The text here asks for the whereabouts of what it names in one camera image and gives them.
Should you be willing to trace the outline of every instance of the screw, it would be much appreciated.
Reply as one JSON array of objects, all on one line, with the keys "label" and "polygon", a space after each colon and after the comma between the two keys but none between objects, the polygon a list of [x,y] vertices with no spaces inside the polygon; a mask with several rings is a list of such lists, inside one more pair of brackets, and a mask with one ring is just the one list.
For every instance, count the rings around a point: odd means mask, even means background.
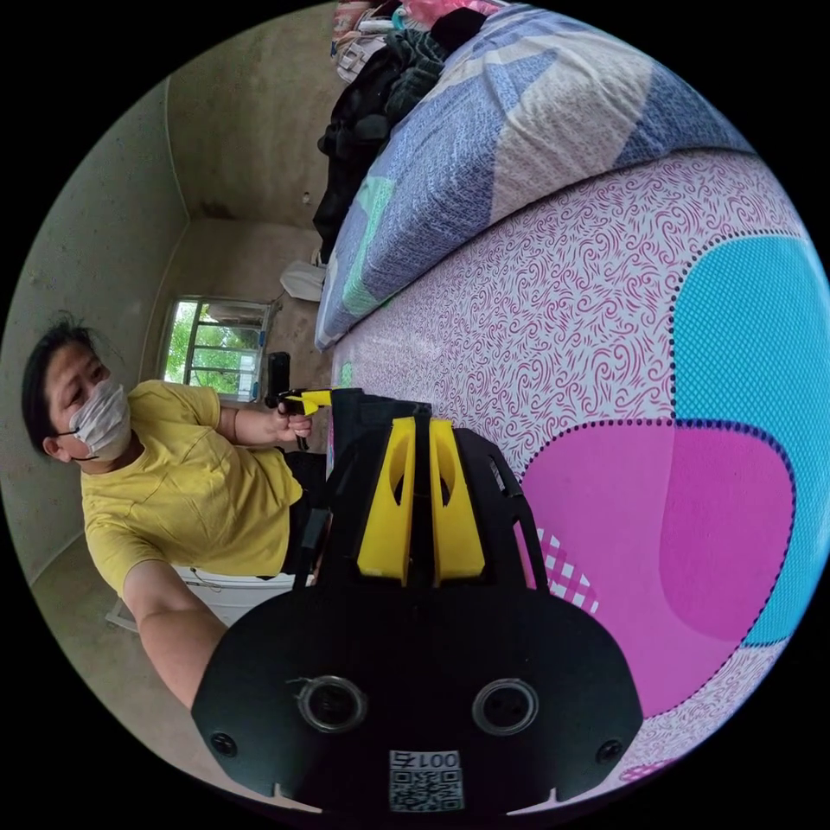
[{"label": "screw", "polygon": [[230,735],[224,732],[215,732],[210,736],[210,743],[214,749],[225,758],[233,758],[236,755],[236,744]]},{"label": "screw", "polygon": [[623,753],[623,745],[619,741],[606,741],[597,750],[597,763],[610,763]]}]

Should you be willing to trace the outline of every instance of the yellow t-shirt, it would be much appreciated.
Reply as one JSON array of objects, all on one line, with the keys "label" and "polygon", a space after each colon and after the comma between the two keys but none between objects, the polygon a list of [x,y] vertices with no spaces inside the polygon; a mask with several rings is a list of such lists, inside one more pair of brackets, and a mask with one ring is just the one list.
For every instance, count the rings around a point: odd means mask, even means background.
[{"label": "yellow t-shirt", "polygon": [[147,559],[229,576],[278,574],[289,506],[303,492],[283,454],[220,435],[213,389],[150,380],[129,401],[144,453],[112,473],[81,474],[86,542],[106,582],[121,596],[127,572]]}]

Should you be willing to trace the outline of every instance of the tree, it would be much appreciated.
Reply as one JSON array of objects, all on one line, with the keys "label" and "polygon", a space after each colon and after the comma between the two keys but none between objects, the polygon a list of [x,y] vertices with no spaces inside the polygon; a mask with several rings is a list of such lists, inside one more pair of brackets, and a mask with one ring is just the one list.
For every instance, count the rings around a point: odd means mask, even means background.
[{"label": "tree", "polygon": [[252,372],[255,367],[259,351],[259,332],[229,326],[199,325],[214,320],[208,314],[209,308],[203,306],[199,321],[196,321],[197,307],[198,303],[185,302],[179,303],[176,307],[164,379],[174,383],[184,382],[190,335],[196,325],[193,366],[208,367],[213,371],[193,369],[190,374],[191,385],[211,386],[220,394],[238,395],[241,388],[240,371]]}]

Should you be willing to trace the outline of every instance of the wall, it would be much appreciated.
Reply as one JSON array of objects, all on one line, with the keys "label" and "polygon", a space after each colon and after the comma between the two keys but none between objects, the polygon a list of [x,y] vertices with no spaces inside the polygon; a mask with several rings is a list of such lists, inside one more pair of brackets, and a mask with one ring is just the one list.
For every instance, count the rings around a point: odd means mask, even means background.
[{"label": "wall", "polygon": [[292,382],[330,382],[331,355],[314,348],[317,303],[294,300],[279,278],[287,265],[308,262],[319,244],[314,231],[265,222],[193,221],[176,248],[147,329],[142,380],[158,377],[159,348],[172,304],[187,294],[253,301],[279,300],[267,342],[269,350],[291,353]]},{"label": "wall", "polygon": [[277,17],[173,74],[170,143],[191,216],[313,228],[328,170],[316,141],[345,88],[329,59],[334,8]]},{"label": "wall", "polygon": [[129,386],[163,274],[188,224],[165,118],[167,83],[93,147],[38,233],[12,298],[0,348],[0,488],[12,541],[34,581],[83,530],[78,470],[38,457],[20,415],[25,361],[59,310],[101,331],[103,355]]}]

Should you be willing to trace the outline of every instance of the white face mask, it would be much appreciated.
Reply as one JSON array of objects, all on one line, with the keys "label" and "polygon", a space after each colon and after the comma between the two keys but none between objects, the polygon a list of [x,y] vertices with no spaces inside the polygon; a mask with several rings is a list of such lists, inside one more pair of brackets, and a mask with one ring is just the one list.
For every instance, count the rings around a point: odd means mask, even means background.
[{"label": "white face mask", "polygon": [[112,377],[93,389],[89,400],[69,419],[71,434],[89,447],[89,455],[79,461],[115,461],[132,438],[130,403],[123,386]]}]

